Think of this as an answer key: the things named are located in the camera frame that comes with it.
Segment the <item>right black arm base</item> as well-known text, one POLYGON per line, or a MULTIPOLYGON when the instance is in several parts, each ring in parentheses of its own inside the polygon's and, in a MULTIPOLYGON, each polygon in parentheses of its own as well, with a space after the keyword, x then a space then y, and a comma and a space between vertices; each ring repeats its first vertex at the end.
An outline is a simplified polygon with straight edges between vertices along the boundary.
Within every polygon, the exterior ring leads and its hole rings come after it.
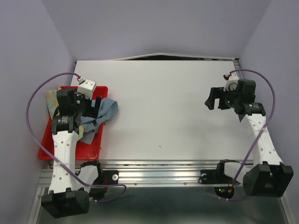
POLYGON ((234 160, 220 160, 215 169, 201 169, 198 182, 204 185, 218 185, 214 187, 215 194, 220 199, 231 200, 235 193, 235 186, 241 183, 234 180, 241 163, 234 160))

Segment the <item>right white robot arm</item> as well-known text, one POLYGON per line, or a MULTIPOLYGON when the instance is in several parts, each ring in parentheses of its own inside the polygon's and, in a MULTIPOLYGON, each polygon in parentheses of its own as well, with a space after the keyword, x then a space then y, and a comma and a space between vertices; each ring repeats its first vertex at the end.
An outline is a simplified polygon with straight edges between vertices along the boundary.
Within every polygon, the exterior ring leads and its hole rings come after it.
POLYGON ((275 150, 264 107, 255 102, 255 89, 252 80, 228 81, 224 87, 211 88, 205 102, 209 110, 214 109, 216 99, 219 109, 234 109, 253 147, 252 168, 234 160, 220 160, 216 169, 201 171, 200 183, 226 185, 215 188, 216 195, 225 199, 233 197, 235 183, 241 184, 248 196, 281 197, 293 177, 292 167, 285 165, 275 150))

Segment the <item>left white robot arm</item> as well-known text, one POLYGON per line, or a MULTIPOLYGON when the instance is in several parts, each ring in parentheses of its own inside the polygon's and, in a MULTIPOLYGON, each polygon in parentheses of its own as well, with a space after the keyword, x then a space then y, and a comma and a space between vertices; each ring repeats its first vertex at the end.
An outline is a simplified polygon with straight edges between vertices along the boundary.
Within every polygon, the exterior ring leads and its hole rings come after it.
POLYGON ((75 174, 75 152, 81 117, 97 117, 101 98, 92 105, 94 88, 64 88, 57 91, 58 106, 53 114, 51 132, 54 143, 52 180, 42 207, 54 218, 85 214, 89 211, 91 185, 103 181, 104 172, 96 161, 86 162, 75 174))

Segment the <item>blue denim skirt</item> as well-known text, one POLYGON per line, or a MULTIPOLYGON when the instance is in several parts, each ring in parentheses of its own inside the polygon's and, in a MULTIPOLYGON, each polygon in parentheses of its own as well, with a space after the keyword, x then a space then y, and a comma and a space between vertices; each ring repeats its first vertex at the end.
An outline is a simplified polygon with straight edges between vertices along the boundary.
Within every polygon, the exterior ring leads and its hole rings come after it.
POLYGON ((118 113, 118 103, 110 98, 104 98, 100 103, 99 112, 96 118, 81 117, 79 127, 79 141, 90 145, 96 134, 100 131, 100 125, 113 119, 118 113))

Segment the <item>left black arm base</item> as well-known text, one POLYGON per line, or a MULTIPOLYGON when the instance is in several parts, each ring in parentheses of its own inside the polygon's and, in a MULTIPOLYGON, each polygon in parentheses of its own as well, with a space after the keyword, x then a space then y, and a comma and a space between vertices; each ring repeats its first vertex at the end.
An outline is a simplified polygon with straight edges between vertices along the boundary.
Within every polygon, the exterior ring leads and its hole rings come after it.
MULTIPOLYGON (((77 174, 78 178, 83 182, 93 185, 114 185, 118 184, 119 171, 118 170, 103 170, 99 161, 84 162, 80 166, 80 170, 77 174)), ((95 200, 101 200, 107 193, 107 188, 91 188, 78 184, 79 189, 84 188, 89 192, 89 196, 95 200)))

